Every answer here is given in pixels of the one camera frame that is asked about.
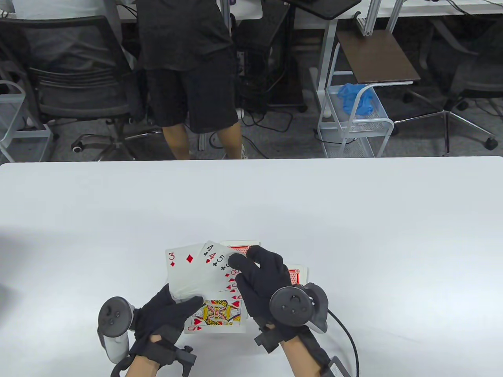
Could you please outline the person's right hand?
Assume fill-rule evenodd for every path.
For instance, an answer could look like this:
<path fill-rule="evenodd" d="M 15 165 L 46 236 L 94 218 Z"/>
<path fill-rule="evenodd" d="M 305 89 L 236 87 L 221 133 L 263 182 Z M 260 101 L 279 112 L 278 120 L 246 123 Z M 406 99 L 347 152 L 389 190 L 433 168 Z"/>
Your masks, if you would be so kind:
<path fill-rule="evenodd" d="M 300 334 L 310 334 L 307 326 L 291 327 L 275 319 L 270 301 L 279 289 L 291 287 L 290 274 L 283 258 L 262 246 L 253 245 L 246 254 L 233 253 L 228 258 L 232 269 L 239 271 L 235 277 L 237 288 L 249 315 L 263 333 L 272 331 L 277 342 L 290 341 Z"/>

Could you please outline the person's left hand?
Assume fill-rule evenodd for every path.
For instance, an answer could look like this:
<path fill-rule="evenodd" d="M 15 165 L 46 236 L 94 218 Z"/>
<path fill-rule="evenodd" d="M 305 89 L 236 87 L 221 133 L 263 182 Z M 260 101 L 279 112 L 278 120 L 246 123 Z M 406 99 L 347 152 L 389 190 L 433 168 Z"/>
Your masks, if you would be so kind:
<path fill-rule="evenodd" d="M 133 357 L 146 357 L 161 367 L 177 361 L 184 369 L 191 368 L 195 355 L 187 347 L 176 347 L 176 343 L 187 319 L 203 307 L 203 303 L 201 296 L 176 302 L 169 284 L 165 284 L 144 306 L 134 310 L 131 329 L 135 343 L 128 353 L 128 362 L 132 363 Z"/>

